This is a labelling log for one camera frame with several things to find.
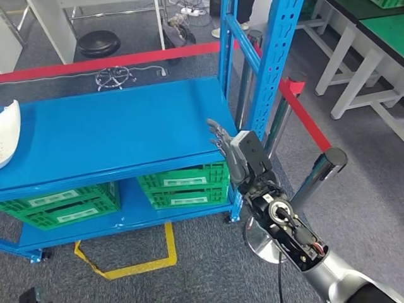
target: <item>blue shelf surface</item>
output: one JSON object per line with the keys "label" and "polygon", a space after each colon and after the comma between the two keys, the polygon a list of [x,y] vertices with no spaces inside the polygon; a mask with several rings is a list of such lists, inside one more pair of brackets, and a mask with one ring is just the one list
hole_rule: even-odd
{"label": "blue shelf surface", "polygon": [[165,222],[174,222],[189,218],[230,211],[229,201],[216,206],[196,206],[154,210],[135,178],[118,183],[121,195],[121,210],[98,218],[42,231],[23,224],[18,250],[29,251],[111,235],[128,230],[140,229]]}
{"label": "blue shelf surface", "polygon": [[0,170],[0,201],[221,160],[209,142],[207,118],[236,134],[216,77],[31,102],[20,111],[18,147]]}

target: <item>power strip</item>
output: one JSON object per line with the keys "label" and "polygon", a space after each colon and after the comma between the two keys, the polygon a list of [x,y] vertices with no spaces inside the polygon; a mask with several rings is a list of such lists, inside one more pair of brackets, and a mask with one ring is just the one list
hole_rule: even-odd
{"label": "power strip", "polygon": [[181,14],[183,15],[188,15],[188,16],[193,16],[193,17],[198,17],[199,15],[205,15],[205,13],[202,13],[202,10],[201,9],[192,9],[192,8],[181,8]]}

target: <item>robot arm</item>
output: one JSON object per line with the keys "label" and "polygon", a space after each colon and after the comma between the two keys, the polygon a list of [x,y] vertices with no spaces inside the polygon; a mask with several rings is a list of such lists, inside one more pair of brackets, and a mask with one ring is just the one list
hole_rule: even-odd
{"label": "robot arm", "polygon": [[387,303],[404,299],[384,285],[352,268],[302,222],[279,185],[258,137],[241,131],[230,137],[208,119],[212,140],[226,158],[231,181],[254,218],[272,237],[323,300],[331,303]]}

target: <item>black stool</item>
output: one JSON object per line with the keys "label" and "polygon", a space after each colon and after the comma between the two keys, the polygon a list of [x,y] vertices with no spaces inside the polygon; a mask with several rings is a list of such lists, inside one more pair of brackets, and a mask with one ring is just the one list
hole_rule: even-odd
{"label": "black stool", "polygon": [[108,30],[96,30],[87,33],[77,42],[79,50],[88,58],[109,56],[119,50],[120,46],[119,38]]}

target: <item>gray floor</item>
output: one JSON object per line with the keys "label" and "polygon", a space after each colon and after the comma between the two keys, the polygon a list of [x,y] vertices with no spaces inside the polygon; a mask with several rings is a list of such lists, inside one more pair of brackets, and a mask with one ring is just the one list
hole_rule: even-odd
{"label": "gray floor", "polygon": [[[137,15],[136,19],[86,21],[78,25],[78,29],[82,33],[101,25],[113,29],[125,42],[119,54],[128,54],[159,48],[154,18]],[[204,25],[208,19],[198,21]],[[27,35],[29,46],[17,67],[58,63],[59,59],[39,25],[32,22]],[[136,30],[140,22],[148,26]],[[199,42],[205,42],[211,39],[212,28],[213,24],[209,24],[192,30]],[[330,45],[335,44],[332,35],[327,37]],[[239,54],[235,54],[235,59],[230,86],[233,109],[242,62]],[[347,64],[358,64],[352,56],[347,59]],[[296,32],[285,69],[285,74],[299,70],[308,75],[309,81],[301,96],[301,103],[333,145],[345,150],[350,159],[344,171],[308,203],[305,214],[315,231],[347,261],[396,290],[404,289],[401,269],[404,264],[401,254],[404,247],[401,237],[404,231],[401,194],[404,184],[404,154],[401,151],[403,143],[371,108],[349,110],[341,120],[331,120],[329,112],[344,86],[333,86],[323,97],[316,97],[313,92],[326,62],[325,55],[300,31]],[[166,62],[159,64],[168,68],[169,76],[157,78],[155,71],[137,73],[138,82],[131,85],[214,74],[216,55],[187,58],[174,67]],[[0,85],[0,102],[6,104],[12,98],[31,102],[94,90],[92,76]],[[400,106],[392,112],[404,117]],[[280,164],[276,159],[274,166],[282,184],[292,194],[319,153],[292,115],[277,150]],[[178,254],[176,266],[113,282],[93,273],[74,256],[72,245],[57,247],[56,255],[49,262],[33,265],[0,253],[3,273],[0,294],[2,302],[16,302],[24,290],[39,286],[46,300],[54,302],[277,302],[277,268],[255,257],[243,239],[242,230],[248,216],[244,209],[242,221],[235,224],[226,223],[222,214],[174,223]],[[18,222],[1,216],[1,235],[17,239],[18,232]],[[85,241],[82,249],[103,270],[165,255],[162,227]],[[282,287],[285,302],[319,302],[307,282],[288,263],[283,270]]]}

